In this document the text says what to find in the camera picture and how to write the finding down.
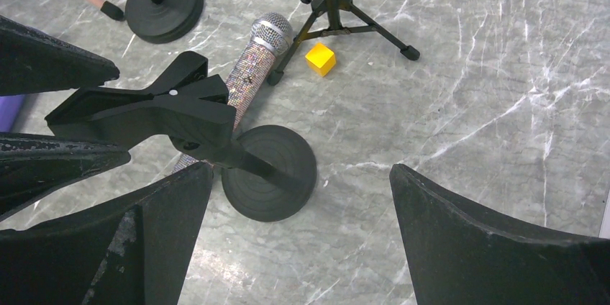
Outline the black round-base clamp stand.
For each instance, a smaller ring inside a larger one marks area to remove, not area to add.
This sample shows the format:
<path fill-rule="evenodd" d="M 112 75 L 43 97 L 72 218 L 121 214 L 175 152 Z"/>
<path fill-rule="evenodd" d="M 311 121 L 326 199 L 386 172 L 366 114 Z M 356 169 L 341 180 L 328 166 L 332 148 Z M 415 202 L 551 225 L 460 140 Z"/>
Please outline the black round-base clamp stand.
<path fill-rule="evenodd" d="M 233 135 L 242 84 L 209 75 L 208 60 L 181 53 L 147 88 L 80 88 L 46 117 L 58 137 L 105 140 L 131 149 L 155 135 L 222 171 L 230 204 L 259 222 L 277 222 L 300 211 L 317 184 L 317 161 L 297 132 L 263 125 Z"/>

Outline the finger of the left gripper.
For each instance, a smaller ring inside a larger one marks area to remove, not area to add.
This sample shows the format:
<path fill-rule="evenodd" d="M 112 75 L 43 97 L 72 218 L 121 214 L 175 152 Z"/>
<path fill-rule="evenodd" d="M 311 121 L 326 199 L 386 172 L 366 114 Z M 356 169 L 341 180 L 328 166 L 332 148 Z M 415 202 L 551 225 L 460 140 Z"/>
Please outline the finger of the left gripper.
<path fill-rule="evenodd" d="M 1 95 L 101 86 L 119 69 L 100 55 L 1 17 Z"/>
<path fill-rule="evenodd" d="M 125 148 L 110 142 L 2 132 L 1 220 L 130 160 Z"/>

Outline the purple microphone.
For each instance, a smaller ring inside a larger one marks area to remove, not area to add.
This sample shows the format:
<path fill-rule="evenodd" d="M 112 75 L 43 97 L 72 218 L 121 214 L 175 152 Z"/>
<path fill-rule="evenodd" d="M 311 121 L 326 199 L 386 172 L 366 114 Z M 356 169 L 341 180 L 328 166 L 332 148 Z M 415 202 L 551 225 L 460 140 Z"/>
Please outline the purple microphone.
<path fill-rule="evenodd" d="M 26 95 L 1 97 L 1 132 L 10 132 L 26 100 Z"/>

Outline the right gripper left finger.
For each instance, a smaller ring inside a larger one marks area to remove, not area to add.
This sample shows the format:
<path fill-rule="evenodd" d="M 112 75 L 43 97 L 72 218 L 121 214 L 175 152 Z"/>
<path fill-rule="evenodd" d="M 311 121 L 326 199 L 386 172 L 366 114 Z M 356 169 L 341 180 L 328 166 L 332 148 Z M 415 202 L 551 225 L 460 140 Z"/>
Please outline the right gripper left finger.
<path fill-rule="evenodd" d="M 177 304 L 211 193 L 195 163 L 26 230 L 1 232 L 3 304 Z"/>

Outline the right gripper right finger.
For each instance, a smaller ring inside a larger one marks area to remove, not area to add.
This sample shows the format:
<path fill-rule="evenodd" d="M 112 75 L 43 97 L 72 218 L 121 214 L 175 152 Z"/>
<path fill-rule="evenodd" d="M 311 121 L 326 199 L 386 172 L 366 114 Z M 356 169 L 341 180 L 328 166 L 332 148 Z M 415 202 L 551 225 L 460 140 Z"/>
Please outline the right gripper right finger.
<path fill-rule="evenodd" d="M 607 304 L 609 241 L 510 217 L 395 164 L 389 180 L 419 304 Z"/>

